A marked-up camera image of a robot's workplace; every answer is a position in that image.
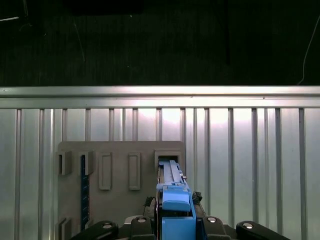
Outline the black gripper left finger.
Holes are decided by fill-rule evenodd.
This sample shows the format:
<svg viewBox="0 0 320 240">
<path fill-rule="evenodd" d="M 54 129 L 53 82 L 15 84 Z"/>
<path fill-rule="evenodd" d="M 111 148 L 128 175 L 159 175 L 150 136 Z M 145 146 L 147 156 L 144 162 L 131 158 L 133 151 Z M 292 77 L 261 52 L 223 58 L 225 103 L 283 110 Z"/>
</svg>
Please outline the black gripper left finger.
<svg viewBox="0 0 320 240">
<path fill-rule="evenodd" d="M 143 215 L 130 216 L 122 226 L 109 220 L 99 221 L 72 237 L 73 240 L 156 240 L 154 230 L 155 198 L 147 197 Z"/>
</svg>

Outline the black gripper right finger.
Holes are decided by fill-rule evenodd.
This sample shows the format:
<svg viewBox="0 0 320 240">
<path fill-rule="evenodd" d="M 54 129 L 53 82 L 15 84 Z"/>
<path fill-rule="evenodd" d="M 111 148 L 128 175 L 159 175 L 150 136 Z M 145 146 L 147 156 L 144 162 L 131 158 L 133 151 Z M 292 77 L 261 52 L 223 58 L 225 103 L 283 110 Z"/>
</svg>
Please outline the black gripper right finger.
<svg viewBox="0 0 320 240">
<path fill-rule="evenodd" d="M 197 240 L 289 240 L 287 237 L 253 221 L 241 221 L 232 228 L 216 216 L 206 215 L 202 205 L 202 194 L 192 193 L 196 214 Z"/>
</svg>

